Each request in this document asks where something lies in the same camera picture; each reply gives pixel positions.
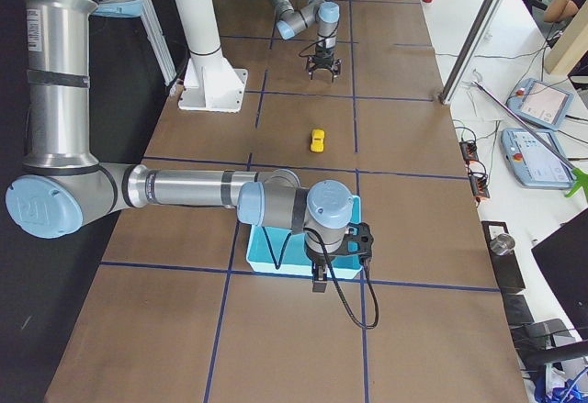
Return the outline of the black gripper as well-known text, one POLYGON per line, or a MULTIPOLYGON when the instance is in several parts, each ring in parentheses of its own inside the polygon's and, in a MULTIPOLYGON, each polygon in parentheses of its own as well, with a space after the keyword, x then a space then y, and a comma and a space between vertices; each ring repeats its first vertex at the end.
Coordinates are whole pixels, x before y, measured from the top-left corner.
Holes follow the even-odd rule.
POLYGON ((329 252, 324 253, 322 249, 315 251, 307 243, 304 243, 304 251, 306 256, 315 264, 312 267, 312 292, 324 293, 328 283, 326 273, 328 264, 338 258, 338 255, 329 252))
POLYGON ((312 80, 316 70, 329 70, 332 74, 332 82, 334 82, 341 74, 341 63, 340 59, 334 59, 334 48, 316 45, 314 54, 307 57, 306 72, 312 80))

